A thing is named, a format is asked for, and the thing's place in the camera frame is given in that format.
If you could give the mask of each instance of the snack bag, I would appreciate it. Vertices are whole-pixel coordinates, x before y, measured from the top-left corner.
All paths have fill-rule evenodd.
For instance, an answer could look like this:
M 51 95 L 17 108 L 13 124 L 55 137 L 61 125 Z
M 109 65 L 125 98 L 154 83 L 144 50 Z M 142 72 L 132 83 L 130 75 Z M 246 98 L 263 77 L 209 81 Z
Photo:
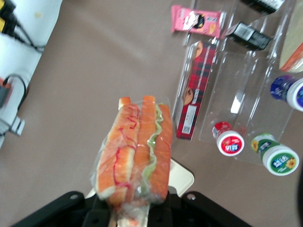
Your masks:
M 171 7 L 171 32 L 188 31 L 220 37 L 221 12 L 188 9 L 181 5 Z
M 103 141 L 91 175 L 101 200 L 113 208 L 119 225 L 142 226 L 149 205 L 168 193 L 172 122 L 169 106 L 144 96 L 139 104 L 119 100 L 119 112 Z

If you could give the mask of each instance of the product packaging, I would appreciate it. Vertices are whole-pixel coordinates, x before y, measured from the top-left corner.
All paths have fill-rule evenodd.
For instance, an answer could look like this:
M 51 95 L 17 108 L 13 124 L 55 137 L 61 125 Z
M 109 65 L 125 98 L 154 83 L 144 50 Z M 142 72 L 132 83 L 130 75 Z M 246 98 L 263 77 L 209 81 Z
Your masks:
M 144 226 L 149 206 L 168 193 L 172 143 L 169 104 L 144 96 L 119 100 L 119 112 L 91 173 L 98 197 L 106 200 L 120 227 Z
M 181 5 L 171 7 L 171 32 L 189 31 L 212 37 L 220 37 L 221 12 L 188 9 Z
M 244 148 L 244 139 L 228 122 L 219 122 L 213 127 L 213 137 L 219 151 L 225 156 L 235 156 Z
M 303 78 L 280 76 L 272 83 L 270 93 L 275 99 L 284 100 L 292 108 L 303 112 Z
M 278 143 L 271 134 L 260 134 L 251 142 L 266 169 L 277 176 L 291 174 L 299 166 L 299 156 L 289 147 Z
M 303 0 L 297 0 L 287 29 L 280 57 L 280 69 L 285 72 L 303 71 Z
M 203 101 L 203 95 L 212 67 L 216 46 L 209 43 L 197 42 L 190 46 L 188 56 L 191 60 L 185 66 L 189 67 L 186 75 L 183 75 L 184 89 L 182 99 L 178 105 L 176 123 L 177 138 L 191 140 L 196 120 Z
M 224 35 L 253 51 L 264 50 L 271 41 L 270 37 L 243 22 L 227 29 Z
M 280 9 L 285 0 L 241 0 L 249 7 L 262 14 L 272 14 Z

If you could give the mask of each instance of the red plaid box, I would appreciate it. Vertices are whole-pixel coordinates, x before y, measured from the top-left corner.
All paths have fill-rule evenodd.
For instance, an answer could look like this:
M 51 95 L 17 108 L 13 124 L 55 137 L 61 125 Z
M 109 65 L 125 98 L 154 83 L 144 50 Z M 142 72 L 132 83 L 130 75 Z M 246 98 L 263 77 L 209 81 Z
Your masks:
M 216 46 L 198 42 L 177 110 L 177 138 L 191 140 L 209 78 Z

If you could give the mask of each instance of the sunflower logo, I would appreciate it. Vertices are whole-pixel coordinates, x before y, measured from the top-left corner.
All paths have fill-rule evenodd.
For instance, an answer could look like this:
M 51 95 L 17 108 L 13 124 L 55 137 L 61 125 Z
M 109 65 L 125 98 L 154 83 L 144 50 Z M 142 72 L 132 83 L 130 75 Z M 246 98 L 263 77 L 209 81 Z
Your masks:
M 295 167 L 295 158 L 292 157 L 290 160 L 286 162 L 286 167 L 292 169 Z
M 251 142 L 251 147 L 252 147 L 252 149 L 253 149 L 254 151 L 258 152 L 259 142 L 256 141 L 256 140 L 253 140 L 253 141 Z

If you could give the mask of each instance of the barcode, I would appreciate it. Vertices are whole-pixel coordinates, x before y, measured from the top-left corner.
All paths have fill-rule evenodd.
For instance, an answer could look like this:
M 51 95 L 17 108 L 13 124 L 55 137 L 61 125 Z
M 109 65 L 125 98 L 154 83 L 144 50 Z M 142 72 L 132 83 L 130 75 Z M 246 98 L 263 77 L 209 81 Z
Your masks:
M 182 129 L 182 133 L 189 134 L 190 133 L 190 127 L 184 126 L 183 129 Z
M 245 24 L 239 23 L 234 34 L 237 35 L 238 37 L 248 41 L 251 38 L 254 31 L 255 30 L 253 28 L 251 28 Z

